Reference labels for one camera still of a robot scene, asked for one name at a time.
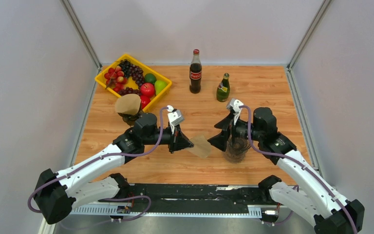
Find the green glass bottle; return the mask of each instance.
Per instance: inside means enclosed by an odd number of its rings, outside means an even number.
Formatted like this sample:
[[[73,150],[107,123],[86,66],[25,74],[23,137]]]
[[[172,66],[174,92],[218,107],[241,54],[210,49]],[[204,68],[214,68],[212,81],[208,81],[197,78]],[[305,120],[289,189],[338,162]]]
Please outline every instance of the green glass bottle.
[[[229,77],[230,75],[225,73],[222,82],[220,82],[217,87],[216,98],[218,101],[223,102],[228,99],[228,95],[230,94],[230,83],[228,82]]]

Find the white wall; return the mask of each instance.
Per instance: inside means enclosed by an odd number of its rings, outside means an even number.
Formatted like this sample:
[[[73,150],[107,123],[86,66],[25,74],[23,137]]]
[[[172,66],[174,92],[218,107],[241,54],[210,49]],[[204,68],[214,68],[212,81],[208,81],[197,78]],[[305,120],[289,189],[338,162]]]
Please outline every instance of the white wall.
[[[374,234],[374,1],[333,1],[294,74],[321,170]]]
[[[95,72],[60,1],[0,1],[0,234],[37,233],[27,198],[69,165]]]
[[[286,64],[322,0],[71,0],[102,63]]]

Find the robotic arm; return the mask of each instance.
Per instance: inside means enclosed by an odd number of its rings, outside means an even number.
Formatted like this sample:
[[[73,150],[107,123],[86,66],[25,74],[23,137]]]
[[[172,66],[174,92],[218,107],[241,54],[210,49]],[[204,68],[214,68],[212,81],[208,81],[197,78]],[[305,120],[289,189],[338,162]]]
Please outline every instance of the robotic arm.
[[[289,207],[315,227],[317,234],[350,234],[362,229],[364,207],[358,201],[350,202],[345,196],[334,190],[303,158],[296,146],[282,133],[278,132],[277,120],[267,107],[253,112],[253,123],[249,113],[249,122],[240,120],[242,102],[232,99],[227,109],[230,114],[214,125],[221,133],[208,141],[221,151],[226,151],[227,141],[231,137],[258,141],[258,150],[273,164],[287,172],[303,188],[306,195],[289,188],[280,178],[271,175],[259,183],[268,196],[275,202]]]
[[[120,189],[128,187],[129,184],[121,174],[112,174],[98,182],[90,181],[112,168],[128,163],[135,156],[144,155],[145,145],[154,145],[157,142],[160,145],[165,144],[171,153],[193,147],[193,143],[181,132],[179,124],[184,120],[181,112],[171,106],[168,106],[168,109],[169,126],[162,130],[161,136],[160,129],[157,128],[157,117],[145,113],[133,127],[96,155],[55,173],[51,169],[42,172],[36,189],[57,180],[44,186],[34,196],[48,224],[61,221],[81,205],[114,197],[119,194]]]

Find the yellow fruit basket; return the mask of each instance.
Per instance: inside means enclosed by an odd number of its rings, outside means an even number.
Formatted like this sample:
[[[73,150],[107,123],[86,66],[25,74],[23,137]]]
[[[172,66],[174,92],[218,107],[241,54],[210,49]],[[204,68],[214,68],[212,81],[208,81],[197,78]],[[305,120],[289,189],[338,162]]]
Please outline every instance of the yellow fruit basket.
[[[107,79],[104,78],[104,75],[106,73],[108,73],[108,69],[110,69],[110,68],[114,68],[115,69],[119,65],[120,61],[121,60],[125,60],[125,59],[129,60],[131,62],[131,64],[137,65],[141,69],[143,69],[143,76],[145,76],[148,73],[152,73],[153,75],[155,75],[155,77],[156,77],[157,80],[162,80],[162,81],[164,81],[167,84],[167,86],[159,94],[156,94],[152,98],[150,98],[150,100],[151,100],[150,103],[147,106],[145,106],[144,109],[143,109],[144,112],[148,112],[155,103],[157,103],[160,99],[162,99],[164,97],[164,95],[166,93],[169,92],[170,87],[172,85],[172,82],[171,82],[171,80],[165,78],[160,73],[152,70],[151,68],[147,67],[146,65],[144,65],[140,61],[134,59],[130,55],[124,54],[123,56],[121,56],[117,61],[115,61],[114,63],[112,63],[110,66],[108,66],[106,69],[104,69],[100,74],[98,74],[95,77],[95,81],[98,82],[102,87],[104,87],[104,88],[107,87],[107,85],[106,85]],[[124,85],[124,88],[126,88],[126,87],[130,87],[130,88],[133,88],[133,89],[138,89],[138,85],[135,83],[134,80],[132,80],[132,77],[128,78],[127,84]],[[109,88],[107,88],[107,90],[110,91],[115,96],[117,96],[118,98],[121,97],[112,88],[109,87]]]

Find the soda bottle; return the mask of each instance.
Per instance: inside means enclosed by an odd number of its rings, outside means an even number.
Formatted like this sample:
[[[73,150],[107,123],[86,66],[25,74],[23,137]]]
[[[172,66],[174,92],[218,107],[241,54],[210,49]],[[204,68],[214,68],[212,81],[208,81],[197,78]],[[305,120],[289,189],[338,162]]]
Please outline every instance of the soda bottle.
[[[202,67],[199,58],[200,51],[193,51],[193,60],[190,64],[190,92],[197,94],[201,90]]]
[[[230,83],[228,82],[229,77],[230,75],[225,73],[222,82],[220,82],[217,87],[216,98],[218,101],[223,102],[228,99],[228,95],[230,94]]]

